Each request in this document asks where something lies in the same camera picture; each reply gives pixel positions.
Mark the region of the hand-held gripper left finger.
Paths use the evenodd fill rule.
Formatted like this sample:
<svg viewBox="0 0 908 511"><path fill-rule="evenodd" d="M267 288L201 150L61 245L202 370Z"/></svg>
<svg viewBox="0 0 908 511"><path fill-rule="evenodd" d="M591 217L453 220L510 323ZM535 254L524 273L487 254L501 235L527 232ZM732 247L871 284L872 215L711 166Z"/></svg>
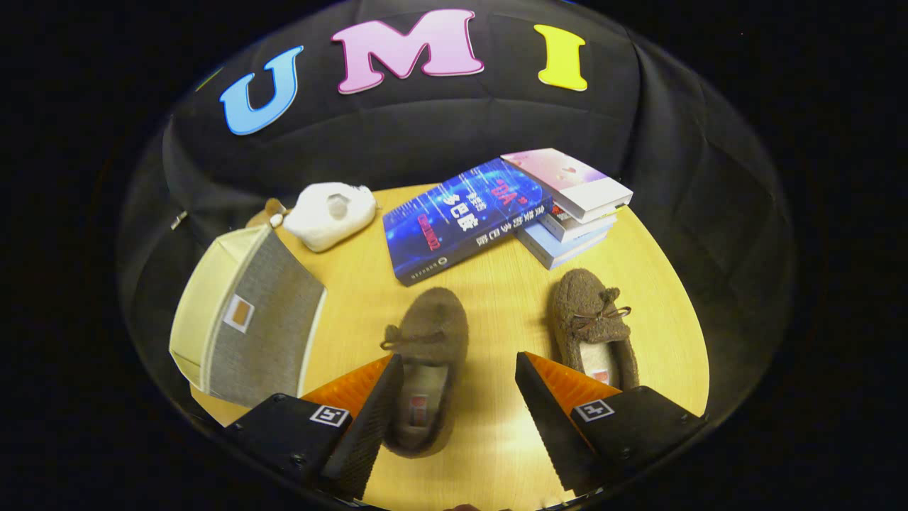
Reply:
<svg viewBox="0 0 908 511"><path fill-rule="evenodd" d="M398 353L303 397L276 392L225 428L259 468L340 500L363 498L403 383Z"/></svg>

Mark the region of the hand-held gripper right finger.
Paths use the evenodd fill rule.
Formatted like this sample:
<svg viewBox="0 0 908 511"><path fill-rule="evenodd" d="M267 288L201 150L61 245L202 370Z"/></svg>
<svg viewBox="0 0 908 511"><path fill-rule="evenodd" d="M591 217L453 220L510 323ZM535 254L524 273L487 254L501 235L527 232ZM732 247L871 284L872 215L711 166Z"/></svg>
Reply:
<svg viewBox="0 0 908 511"><path fill-rule="evenodd" d="M565 490L578 497L625 484L707 425L649 386L619 390L528 351L516 385Z"/></svg>

